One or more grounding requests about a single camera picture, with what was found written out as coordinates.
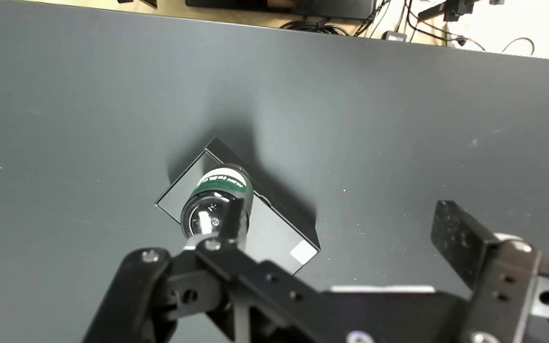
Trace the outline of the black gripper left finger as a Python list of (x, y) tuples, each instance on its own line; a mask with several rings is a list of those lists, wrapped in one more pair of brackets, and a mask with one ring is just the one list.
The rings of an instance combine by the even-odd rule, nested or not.
[(187, 237), (185, 251), (195, 251), (208, 239), (245, 249), (250, 211), (245, 201), (197, 201), (184, 209), (182, 228)]

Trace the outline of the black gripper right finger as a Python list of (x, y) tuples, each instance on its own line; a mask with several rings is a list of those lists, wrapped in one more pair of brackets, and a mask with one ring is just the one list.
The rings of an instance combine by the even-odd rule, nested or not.
[(500, 241), (458, 203), (439, 201), (433, 216), (431, 245), (471, 294), (477, 294), (489, 260)]

